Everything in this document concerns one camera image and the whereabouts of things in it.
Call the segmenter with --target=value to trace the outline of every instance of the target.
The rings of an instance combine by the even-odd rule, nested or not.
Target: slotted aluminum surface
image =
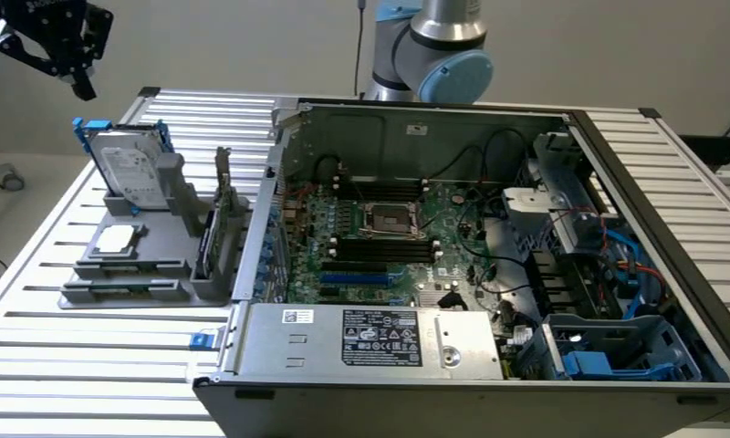
[[[274,99],[164,90],[136,101],[125,121],[169,123],[184,173],[202,193],[216,187],[216,147],[230,147],[233,184],[253,201],[273,144],[266,134]],[[686,243],[702,269],[714,278],[726,275],[730,214],[681,165],[676,146],[634,110],[590,111],[674,231],[690,236],[702,229]],[[105,213],[104,189],[89,165],[0,280],[0,436],[220,437],[188,384],[190,375],[212,370],[217,353],[192,353],[188,344],[192,333],[225,324],[229,310],[57,308],[58,287]],[[672,194],[677,199],[657,196]],[[730,284],[716,287],[730,305]],[[672,436],[730,438],[730,429],[709,427]]]

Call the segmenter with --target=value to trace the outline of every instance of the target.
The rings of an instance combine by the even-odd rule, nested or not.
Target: white label sticker
[[[288,309],[284,311],[281,322],[285,324],[313,324],[314,311],[310,308]]]
[[[408,135],[428,135],[428,125],[408,125],[405,133]]]

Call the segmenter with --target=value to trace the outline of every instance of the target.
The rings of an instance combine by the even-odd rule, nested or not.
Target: power supply label
[[[421,367],[416,312],[344,310],[341,359],[350,367]]]

